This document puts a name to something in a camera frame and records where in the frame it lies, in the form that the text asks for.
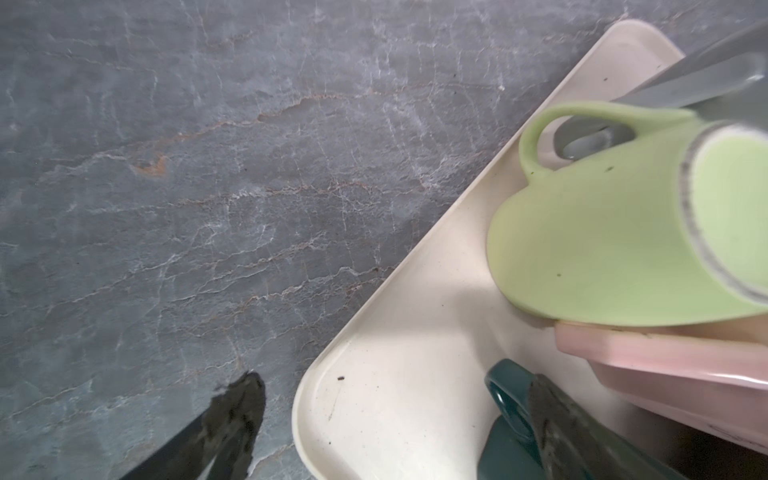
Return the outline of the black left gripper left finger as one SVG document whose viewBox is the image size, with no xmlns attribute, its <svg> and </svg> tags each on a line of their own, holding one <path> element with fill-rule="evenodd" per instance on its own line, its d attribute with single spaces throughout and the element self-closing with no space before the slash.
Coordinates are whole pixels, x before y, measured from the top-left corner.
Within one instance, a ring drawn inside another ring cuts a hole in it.
<svg viewBox="0 0 768 480">
<path fill-rule="evenodd" d="M 126 479 L 245 479 L 264 419 L 266 386 L 246 372 L 212 398 L 209 407 Z"/>
</svg>

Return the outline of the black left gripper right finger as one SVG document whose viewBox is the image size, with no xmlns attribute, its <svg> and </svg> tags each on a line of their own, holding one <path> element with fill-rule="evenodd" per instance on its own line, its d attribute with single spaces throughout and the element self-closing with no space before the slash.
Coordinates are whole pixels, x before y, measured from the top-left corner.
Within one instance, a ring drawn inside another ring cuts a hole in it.
<svg viewBox="0 0 768 480">
<path fill-rule="evenodd" d="M 544 375 L 528 388 L 528 405 L 549 479 L 682 479 L 684 476 L 605 427 Z"/>
</svg>

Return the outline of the dark teal mug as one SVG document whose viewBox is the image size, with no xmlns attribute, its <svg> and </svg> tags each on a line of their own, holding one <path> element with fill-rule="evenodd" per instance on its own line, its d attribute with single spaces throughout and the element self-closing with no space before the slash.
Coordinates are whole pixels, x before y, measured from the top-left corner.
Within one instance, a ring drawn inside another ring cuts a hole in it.
<svg viewBox="0 0 768 480">
<path fill-rule="evenodd" d="M 546 478 L 529 413 L 532 381 L 533 374 L 510 359 L 497 362 L 487 372 L 485 385 L 501 415 L 481 453 L 478 479 Z"/>
</svg>

